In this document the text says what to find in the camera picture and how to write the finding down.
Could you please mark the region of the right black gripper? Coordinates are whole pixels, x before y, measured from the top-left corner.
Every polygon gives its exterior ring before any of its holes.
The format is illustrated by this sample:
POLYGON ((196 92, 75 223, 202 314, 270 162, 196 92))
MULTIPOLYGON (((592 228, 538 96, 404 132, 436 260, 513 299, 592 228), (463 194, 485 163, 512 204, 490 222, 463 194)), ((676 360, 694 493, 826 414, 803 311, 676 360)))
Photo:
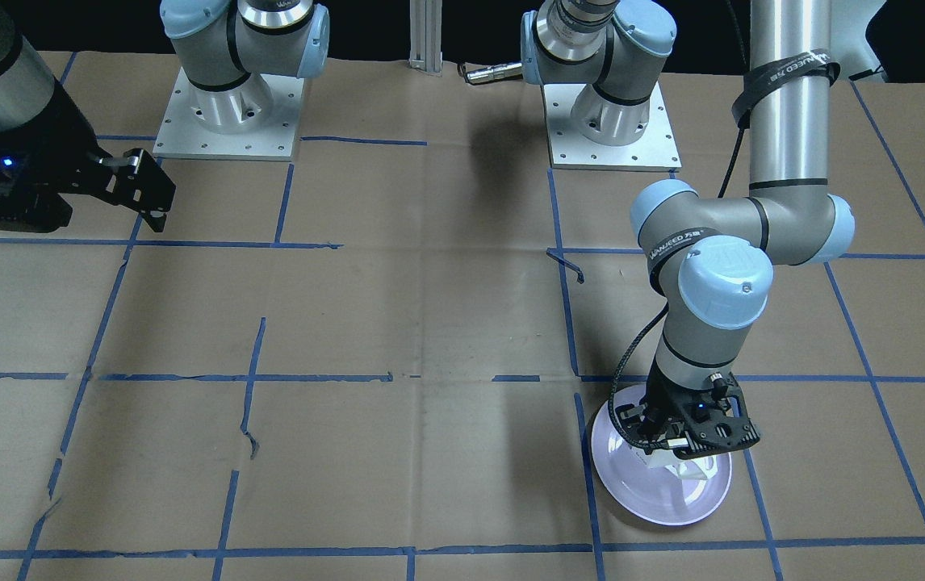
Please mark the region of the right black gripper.
POLYGON ((94 196, 141 215, 164 232, 176 187, 144 148, 112 157, 89 121, 54 85, 44 111, 0 132, 0 229, 48 234, 67 227, 72 208, 62 194, 94 196))

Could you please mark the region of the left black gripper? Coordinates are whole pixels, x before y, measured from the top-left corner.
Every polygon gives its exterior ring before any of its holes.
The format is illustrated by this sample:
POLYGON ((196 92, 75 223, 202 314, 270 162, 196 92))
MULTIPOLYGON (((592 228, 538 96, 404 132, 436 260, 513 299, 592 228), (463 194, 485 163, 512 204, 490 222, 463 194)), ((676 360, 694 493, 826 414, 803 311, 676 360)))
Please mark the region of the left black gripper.
POLYGON ((647 392, 636 403, 615 404, 617 379, 611 386, 611 423, 627 444, 644 452, 669 449, 681 460, 750 448, 761 441, 744 402, 729 400, 721 408, 702 391, 676 385, 662 373, 648 376, 647 392))

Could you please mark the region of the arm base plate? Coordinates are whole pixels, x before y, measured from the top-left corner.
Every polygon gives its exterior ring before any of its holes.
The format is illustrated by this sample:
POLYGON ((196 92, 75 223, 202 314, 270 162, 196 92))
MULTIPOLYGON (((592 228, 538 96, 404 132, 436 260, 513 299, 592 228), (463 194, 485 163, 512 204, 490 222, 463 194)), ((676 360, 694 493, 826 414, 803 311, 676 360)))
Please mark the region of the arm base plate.
POLYGON ((153 147, 166 159, 292 161, 305 80, 253 74, 244 84, 209 92, 181 70, 153 147))
POLYGON ((542 95, 552 168, 683 168, 659 84, 635 106, 606 102, 591 85, 544 85, 542 95))

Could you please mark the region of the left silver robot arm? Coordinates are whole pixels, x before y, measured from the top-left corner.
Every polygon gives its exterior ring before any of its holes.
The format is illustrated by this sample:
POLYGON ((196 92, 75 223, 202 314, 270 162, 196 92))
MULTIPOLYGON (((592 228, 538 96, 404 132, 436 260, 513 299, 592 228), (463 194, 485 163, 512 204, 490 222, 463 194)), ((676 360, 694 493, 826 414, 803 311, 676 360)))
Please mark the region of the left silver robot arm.
MULTIPOLYGON (((581 84, 582 135, 627 144, 676 33, 654 1, 546 1, 522 19, 524 79, 581 84)), ((646 394, 607 407, 634 448, 687 461, 760 441, 731 368, 768 302, 773 268, 835 260, 855 232, 828 186, 828 91, 839 73, 830 39, 828 1, 752 2, 749 69, 732 106, 751 132, 747 195, 706 198, 666 179, 632 203, 648 279, 667 301, 646 394)))

